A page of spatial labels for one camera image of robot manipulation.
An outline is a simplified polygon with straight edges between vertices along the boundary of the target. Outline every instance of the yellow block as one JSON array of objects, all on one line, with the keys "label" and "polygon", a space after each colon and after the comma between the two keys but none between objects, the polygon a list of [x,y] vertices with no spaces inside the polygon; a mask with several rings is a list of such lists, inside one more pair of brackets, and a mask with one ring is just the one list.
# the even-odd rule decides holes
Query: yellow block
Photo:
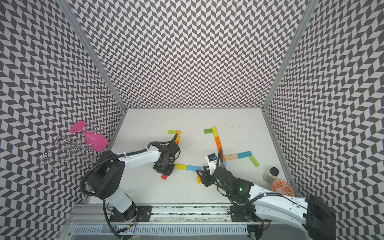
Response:
[{"label": "yellow block", "polygon": [[218,133],[217,133],[216,127],[212,127],[212,131],[214,133],[214,137],[218,137]]},{"label": "yellow block", "polygon": [[177,144],[179,144],[181,131],[177,131],[176,133],[177,133],[177,138],[176,138],[176,141],[175,141],[175,142],[177,142]]},{"label": "yellow block", "polygon": [[187,170],[187,165],[175,163],[175,168],[180,170]]}]

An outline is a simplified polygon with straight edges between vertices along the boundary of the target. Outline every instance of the chevron patterned wall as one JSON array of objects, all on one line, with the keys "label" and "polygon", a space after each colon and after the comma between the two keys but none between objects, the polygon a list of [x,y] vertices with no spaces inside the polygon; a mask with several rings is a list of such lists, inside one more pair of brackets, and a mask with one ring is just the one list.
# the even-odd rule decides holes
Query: chevron patterned wall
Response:
[{"label": "chevron patterned wall", "polygon": [[338,239],[384,239],[384,0],[321,0],[267,110]]},{"label": "chevron patterned wall", "polygon": [[81,119],[110,138],[122,111],[53,0],[2,0],[0,31],[0,239],[52,239],[88,164],[36,157]]},{"label": "chevron patterned wall", "polygon": [[262,106],[308,0],[68,0],[129,108]]}]

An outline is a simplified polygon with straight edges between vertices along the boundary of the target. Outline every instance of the orange block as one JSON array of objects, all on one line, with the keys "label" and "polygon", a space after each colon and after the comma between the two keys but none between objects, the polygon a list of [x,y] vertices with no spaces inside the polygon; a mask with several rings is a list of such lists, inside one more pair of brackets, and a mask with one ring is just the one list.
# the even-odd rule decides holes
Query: orange block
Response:
[{"label": "orange block", "polygon": [[175,140],[175,143],[178,145],[179,144],[179,141],[180,141],[180,135],[181,135],[181,131],[176,131],[177,133],[177,138]]},{"label": "orange block", "polygon": [[216,142],[216,146],[217,146],[217,150],[218,151],[219,151],[220,148],[223,148],[221,146],[221,142],[220,142],[220,138],[219,137],[215,137],[215,142]]}]

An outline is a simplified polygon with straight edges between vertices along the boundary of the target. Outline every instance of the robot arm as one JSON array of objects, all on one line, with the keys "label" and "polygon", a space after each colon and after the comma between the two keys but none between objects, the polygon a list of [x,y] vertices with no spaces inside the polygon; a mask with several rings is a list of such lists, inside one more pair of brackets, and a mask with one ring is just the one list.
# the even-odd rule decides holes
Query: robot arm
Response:
[{"label": "robot arm", "polygon": [[[122,154],[123,157],[119,158],[113,152],[106,151],[95,163],[97,167],[86,174],[88,177],[85,180],[95,191],[95,195],[113,204],[125,221],[132,220],[137,211],[136,205],[119,187],[124,168],[132,169],[153,162],[154,170],[169,176],[175,167],[174,156],[180,149],[174,141],[167,143],[163,145],[152,142],[142,151],[131,153],[130,156]],[[197,170],[197,173],[206,187],[216,185],[225,190],[233,204],[230,207],[231,214],[243,216],[244,221],[258,222],[268,219],[285,223],[308,232],[313,240],[336,239],[336,216],[321,198],[288,197],[266,190],[234,177],[224,166],[219,167],[219,159],[215,154],[206,159],[208,166],[204,170]]]},{"label": "robot arm", "polygon": [[[132,169],[153,162],[155,163],[154,170],[169,176],[175,167],[172,157],[179,151],[179,146],[174,141],[170,141],[167,145],[152,142],[146,151],[130,156],[126,156],[124,153],[125,157],[116,158],[95,168],[88,176],[87,182],[100,199],[110,202],[128,221],[134,217],[134,210],[130,209],[136,208],[136,206],[119,187],[124,168]],[[111,151],[103,152],[95,164],[115,155]]]},{"label": "robot arm", "polygon": [[208,155],[206,160],[208,166],[197,173],[206,187],[216,185],[225,191],[234,204],[230,207],[231,214],[248,221],[268,219],[281,222],[308,232],[313,240],[336,239],[336,215],[321,198],[278,194],[234,177],[224,166],[218,165],[219,159],[215,154]]}]

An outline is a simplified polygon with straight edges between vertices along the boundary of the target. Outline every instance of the orange patterned plate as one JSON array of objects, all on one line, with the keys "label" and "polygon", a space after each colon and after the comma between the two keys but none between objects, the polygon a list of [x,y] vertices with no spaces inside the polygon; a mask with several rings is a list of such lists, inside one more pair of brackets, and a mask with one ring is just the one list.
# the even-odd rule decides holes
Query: orange patterned plate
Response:
[{"label": "orange patterned plate", "polygon": [[282,193],[284,195],[294,197],[295,192],[293,191],[293,187],[284,180],[275,180],[272,183],[272,191]]}]

